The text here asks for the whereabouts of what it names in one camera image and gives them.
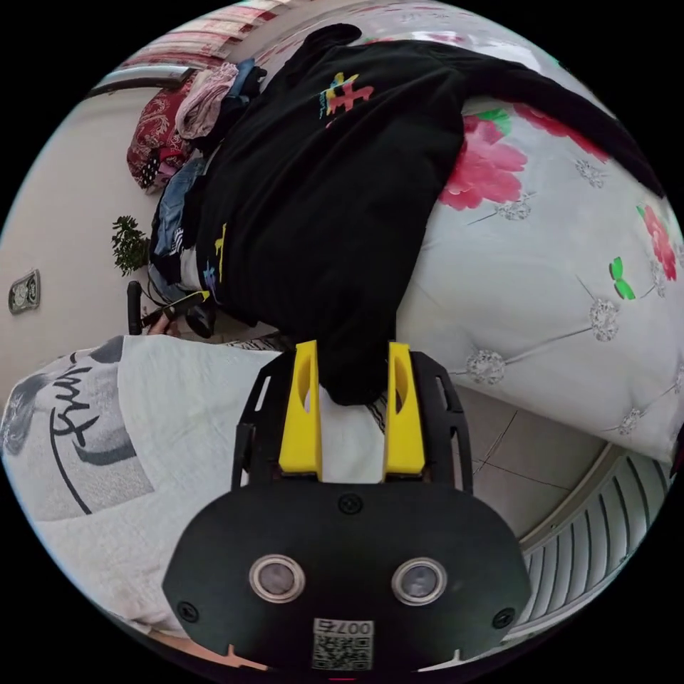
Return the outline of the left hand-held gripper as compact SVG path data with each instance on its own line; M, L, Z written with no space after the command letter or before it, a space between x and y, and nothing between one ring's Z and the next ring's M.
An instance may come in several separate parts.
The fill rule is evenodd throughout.
M184 316L187 326L196 336L210 339L215 333L217 312L210 292L199 290L159 308L164 316Z

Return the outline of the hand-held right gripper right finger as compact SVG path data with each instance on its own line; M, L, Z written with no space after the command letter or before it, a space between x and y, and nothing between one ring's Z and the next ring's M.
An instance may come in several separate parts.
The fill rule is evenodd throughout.
M425 468L420 404L410 347L392 342L385 411L385 477L421 477Z

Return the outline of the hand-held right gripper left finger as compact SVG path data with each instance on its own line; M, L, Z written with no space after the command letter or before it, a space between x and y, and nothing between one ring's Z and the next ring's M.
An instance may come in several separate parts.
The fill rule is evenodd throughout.
M296 346L279 469L285 477L321 477L323 449L317 342Z

